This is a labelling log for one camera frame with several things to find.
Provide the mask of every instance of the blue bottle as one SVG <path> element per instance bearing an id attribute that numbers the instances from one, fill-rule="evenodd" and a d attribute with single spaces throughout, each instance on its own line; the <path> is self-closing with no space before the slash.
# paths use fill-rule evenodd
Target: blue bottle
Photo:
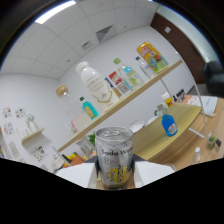
<path id="1" fill-rule="evenodd" d="M 81 97 L 80 101 L 83 103 L 82 108 L 86 111 L 89 117 L 94 120 L 99 115 L 96 109 L 90 102 L 85 101 L 84 97 Z"/>
<path id="2" fill-rule="evenodd" d="M 160 115 L 162 116 L 162 125 L 165 129 L 167 136 L 174 136 L 177 133 L 178 129 L 173 117 L 167 114 L 162 104 L 160 104 L 157 108 L 159 110 Z"/>

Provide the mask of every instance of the yellow box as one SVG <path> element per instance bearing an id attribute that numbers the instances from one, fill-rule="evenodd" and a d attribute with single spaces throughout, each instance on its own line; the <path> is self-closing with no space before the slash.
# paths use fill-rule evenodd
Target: yellow box
<path id="1" fill-rule="evenodd" d="M 149 42 L 142 43 L 137 52 L 145 59 L 145 61 L 151 66 L 155 73 L 168 65 L 166 59 L 160 54 L 160 52 Z"/>

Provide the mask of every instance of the ceiling tile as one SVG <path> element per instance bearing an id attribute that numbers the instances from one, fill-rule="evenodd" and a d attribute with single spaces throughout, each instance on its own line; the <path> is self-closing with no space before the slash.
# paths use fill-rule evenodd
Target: ceiling tile
<path id="1" fill-rule="evenodd" d="M 116 26 L 117 26 L 117 34 L 127 32 L 133 28 L 133 19 L 117 23 Z"/>
<path id="2" fill-rule="evenodd" d="M 3 65 L 2 65 L 2 68 L 1 68 L 0 73 L 1 73 L 1 74 L 4 74 L 4 73 L 10 73 L 10 71 L 11 71 L 11 69 L 12 69 L 12 66 L 13 66 L 15 60 L 16 60 L 16 57 L 10 57 L 10 56 L 8 56 L 8 57 L 5 59 Z"/>
<path id="3" fill-rule="evenodd" d="M 115 24 L 114 10 L 107 10 L 88 17 L 95 32 Z"/>
<path id="4" fill-rule="evenodd" d="M 65 40 L 70 46 L 74 47 L 82 39 L 90 36 L 93 30 L 87 19 L 84 19 L 69 29 L 65 30 L 60 37 Z"/>
<path id="5" fill-rule="evenodd" d="M 55 64 L 55 67 L 67 71 L 80 58 L 81 56 L 71 49 Z"/>
<path id="6" fill-rule="evenodd" d="M 47 28 L 41 26 L 34 34 L 29 38 L 26 44 L 23 46 L 19 55 L 28 57 L 31 59 L 37 59 L 37 57 L 45 50 L 45 48 L 56 38 L 56 35 Z"/>
<path id="7" fill-rule="evenodd" d="M 134 18 L 134 7 L 128 7 L 128 8 L 117 8 L 115 9 L 115 18 L 116 22 L 121 22 L 124 20 L 130 20 Z"/>
<path id="8" fill-rule="evenodd" d="M 46 76 L 51 68 L 52 67 L 50 65 L 46 65 L 41 62 L 35 62 L 29 73 L 31 75 Z"/>
<path id="9" fill-rule="evenodd" d="M 113 1 L 112 0 L 91 0 L 91 1 L 80 1 L 80 7 L 83 9 L 86 16 L 91 16 L 93 14 L 109 10 L 113 8 Z"/>
<path id="10" fill-rule="evenodd" d="M 34 61 L 28 58 L 16 58 L 12 66 L 11 73 L 28 74 L 32 68 Z"/>
<path id="11" fill-rule="evenodd" d="M 135 18 L 148 18 L 153 17 L 155 15 L 155 12 L 152 11 L 150 8 L 142 8 L 142 7 L 136 7 L 135 9 Z"/>
<path id="12" fill-rule="evenodd" d="M 52 79 L 60 79 L 64 75 L 64 71 L 53 67 L 50 72 L 47 74 L 46 77 L 52 78 Z"/>
<path id="13" fill-rule="evenodd" d="M 73 5 L 55 16 L 47 20 L 44 26 L 48 27 L 53 32 L 60 34 L 74 23 L 85 18 L 85 15 L 81 8 L 76 4 Z"/>
<path id="14" fill-rule="evenodd" d="M 134 19 L 133 28 L 140 28 L 144 26 L 150 26 L 152 18 Z"/>
<path id="15" fill-rule="evenodd" d="M 84 50 L 82 45 L 87 43 L 87 42 L 90 42 L 91 46 Z M 85 54 L 87 54 L 88 52 L 90 52 L 92 49 L 94 49 L 95 47 L 97 47 L 99 45 L 99 40 L 96 36 L 96 34 L 93 34 L 91 35 L 90 37 L 88 38 L 85 38 L 84 40 L 82 40 L 81 42 L 79 42 L 78 45 L 76 45 L 74 47 L 75 51 L 78 52 L 81 56 L 84 56 Z"/>
<path id="16" fill-rule="evenodd" d="M 57 37 L 38 57 L 38 60 L 54 65 L 69 49 L 69 45 Z"/>
<path id="17" fill-rule="evenodd" d="M 24 44 L 27 42 L 29 37 L 40 27 L 40 24 L 33 23 L 31 26 L 29 26 L 17 39 L 17 41 L 12 46 L 9 56 L 17 56 L 24 46 Z"/>
<path id="18" fill-rule="evenodd" d="M 115 8 L 135 6 L 135 0 L 113 0 Z"/>
<path id="19" fill-rule="evenodd" d="M 150 1 L 146 1 L 146 0 L 137 0 L 136 1 L 136 7 L 148 7 L 148 8 L 151 8 L 153 11 L 155 11 L 158 6 L 159 6 L 159 4 L 155 3 L 155 2 L 150 2 Z"/>

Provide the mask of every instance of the cup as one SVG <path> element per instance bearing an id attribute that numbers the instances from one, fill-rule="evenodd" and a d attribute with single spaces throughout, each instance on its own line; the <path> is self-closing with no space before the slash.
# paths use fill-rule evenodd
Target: cup
<path id="1" fill-rule="evenodd" d="M 210 131 L 208 135 L 208 148 L 213 149 L 215 147 L 215 143 L 217 141 L 217 131 L 216 129 Z"/>

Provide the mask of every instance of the ceiling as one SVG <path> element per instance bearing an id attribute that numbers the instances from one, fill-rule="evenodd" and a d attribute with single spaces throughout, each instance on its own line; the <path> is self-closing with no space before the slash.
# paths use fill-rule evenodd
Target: ceiling
<path id="1" fill-rule="evenodd" d="M 80 0 L 42 25 L 33 23 L 11 48 L 0 74 L 60 79 L 99 44 L 149 26 L 158 6 L 147 0 Z"/>

